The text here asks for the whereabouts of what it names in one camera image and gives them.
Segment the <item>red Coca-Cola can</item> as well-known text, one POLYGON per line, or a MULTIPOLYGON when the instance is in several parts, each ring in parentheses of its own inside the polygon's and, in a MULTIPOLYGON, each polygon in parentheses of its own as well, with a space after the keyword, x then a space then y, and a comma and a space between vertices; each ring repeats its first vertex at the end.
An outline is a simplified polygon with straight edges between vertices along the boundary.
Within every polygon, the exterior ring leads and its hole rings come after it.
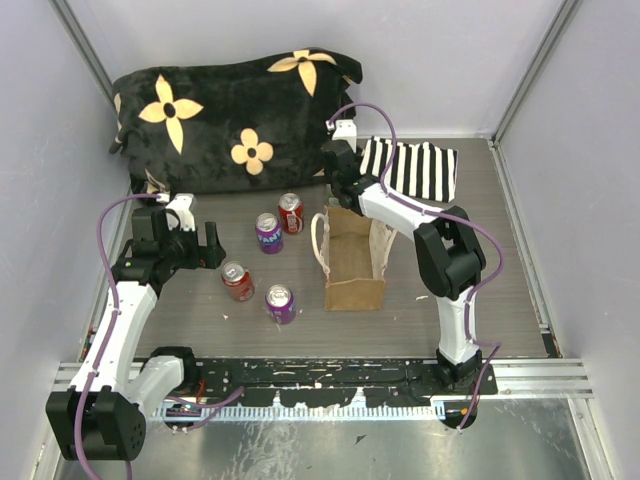
POLYGON ((285 193, 278 202, 282 229, 288 234, 298 234, 304 228, 304 207, 301 198, 292 192, 285 193))

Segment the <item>brown canvas tote bag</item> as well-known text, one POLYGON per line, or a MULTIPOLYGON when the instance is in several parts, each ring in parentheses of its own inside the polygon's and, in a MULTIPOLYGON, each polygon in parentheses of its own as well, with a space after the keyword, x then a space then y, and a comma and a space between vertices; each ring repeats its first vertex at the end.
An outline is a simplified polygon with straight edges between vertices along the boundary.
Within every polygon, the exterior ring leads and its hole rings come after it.
POLYGON ((309 229, 313 253, 325 277, 325 309, 380 310, 397 231, 380 220, 331 206, 313 216, 309 229))

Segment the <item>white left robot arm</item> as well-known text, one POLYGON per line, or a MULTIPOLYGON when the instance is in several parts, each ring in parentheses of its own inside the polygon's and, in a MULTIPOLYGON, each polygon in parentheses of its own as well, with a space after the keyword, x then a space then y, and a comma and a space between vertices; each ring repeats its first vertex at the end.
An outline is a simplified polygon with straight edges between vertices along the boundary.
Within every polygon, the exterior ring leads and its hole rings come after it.
POLYGON ((176 207, 142 207, 131 217, 132 237, 111 267, 104 315, 81 368, 64 391, 49 395, 45 411, 62 456, 71 461, 133 461, 148 417, 172 393, 188 396, 200 384, 193 350, 156 348, 140 375, 129 374, 144 326, 164 285, 181 269, 215 270, 226 257, 217 226, 176 207))

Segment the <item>clear glass bottle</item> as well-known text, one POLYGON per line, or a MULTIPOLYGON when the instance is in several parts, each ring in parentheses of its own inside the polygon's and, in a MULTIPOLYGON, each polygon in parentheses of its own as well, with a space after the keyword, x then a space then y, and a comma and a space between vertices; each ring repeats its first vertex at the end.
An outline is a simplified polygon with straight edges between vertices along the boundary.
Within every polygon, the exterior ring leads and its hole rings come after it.
POLYGON ((340 202, 336 197, 329 197, 327 199, 327 204, 330 207, 333 207, 333 208, 340 208, 341 207, 340 202))

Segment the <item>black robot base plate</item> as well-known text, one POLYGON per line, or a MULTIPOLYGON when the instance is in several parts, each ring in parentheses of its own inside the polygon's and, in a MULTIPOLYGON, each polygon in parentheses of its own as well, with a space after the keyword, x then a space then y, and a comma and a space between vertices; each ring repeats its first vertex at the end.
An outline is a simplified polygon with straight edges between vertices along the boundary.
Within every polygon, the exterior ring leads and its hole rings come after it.
POLYGON ((192 398, 204 406, 221 402, 240 390, 233 405, 286 408, 345 407, 364 396, 365 406, 376 408, 428 406, 437 396, 498 392, 492 369, 454 386, 441 383, 438 365, 429 359, 268 359, 200 358, 186 387, 167 395, 169 401, 188 404, 192 398))

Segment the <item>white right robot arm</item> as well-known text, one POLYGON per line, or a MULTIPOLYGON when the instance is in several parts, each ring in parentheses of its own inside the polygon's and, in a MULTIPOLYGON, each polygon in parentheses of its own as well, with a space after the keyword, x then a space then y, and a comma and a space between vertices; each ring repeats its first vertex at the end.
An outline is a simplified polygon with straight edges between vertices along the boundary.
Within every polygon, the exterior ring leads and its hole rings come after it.
POLYGON ((437 301, 437 376, 444 390, 462 393, 482 368, 474 288, 486 267, 466 212, 458 207, 429 210, 409 197, 384 190, 373 177, 359 173, 354 150, 345 140, 329 140, 321 152, 325 178, 342 207, 377 220, 413 242, 422 283, 437 301))

